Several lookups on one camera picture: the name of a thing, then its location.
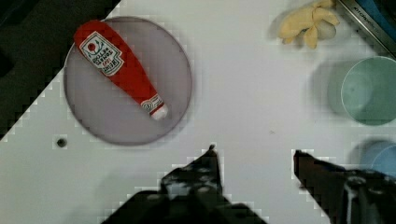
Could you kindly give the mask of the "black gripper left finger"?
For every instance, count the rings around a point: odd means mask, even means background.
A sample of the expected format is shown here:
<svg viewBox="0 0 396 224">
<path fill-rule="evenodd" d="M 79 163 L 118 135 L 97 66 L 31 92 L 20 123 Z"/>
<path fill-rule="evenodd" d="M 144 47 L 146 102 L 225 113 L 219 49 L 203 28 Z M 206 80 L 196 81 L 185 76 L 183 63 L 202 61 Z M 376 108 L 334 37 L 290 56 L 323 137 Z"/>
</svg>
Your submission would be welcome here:
<svg viewBox="0 0 396 224">
<path fill-rule="evenodd" d="M 102 224 L 267 224 L 243 203 L 222 192 L 214 146 L 164 176 L 158 190 L 142 190 Z"/>
</svg>

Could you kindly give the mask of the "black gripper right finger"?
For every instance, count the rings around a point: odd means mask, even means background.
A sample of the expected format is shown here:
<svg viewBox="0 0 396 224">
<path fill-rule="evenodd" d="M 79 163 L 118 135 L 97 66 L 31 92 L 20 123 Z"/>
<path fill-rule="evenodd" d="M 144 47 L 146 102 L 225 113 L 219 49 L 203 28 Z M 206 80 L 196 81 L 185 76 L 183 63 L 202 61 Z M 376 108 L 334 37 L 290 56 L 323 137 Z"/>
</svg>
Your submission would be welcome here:
<svg viewBox="0 0 396 224">
<path fill-rule="evenodd" d="M 294 174 L 331 224 L 396 224 L 395 178 L 374 170 L 348 170 L 298 150 Z"/>
</svg>

